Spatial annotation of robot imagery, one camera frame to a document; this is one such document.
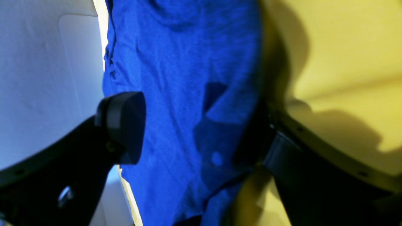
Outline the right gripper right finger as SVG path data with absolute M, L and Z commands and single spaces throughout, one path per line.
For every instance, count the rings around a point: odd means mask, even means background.
M 352 159 L 262 101 L 245 140 L 260 154 L 233 203 L 234 226 L 401 225 L 401 175 Z

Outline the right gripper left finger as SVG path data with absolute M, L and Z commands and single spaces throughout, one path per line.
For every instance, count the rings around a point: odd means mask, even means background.
M 137 164 L 142 154 L 146 100 L 123 92 L 65 137 L 1 171 L 1 220 L 12 226 L 88 226 L 108 174 Z

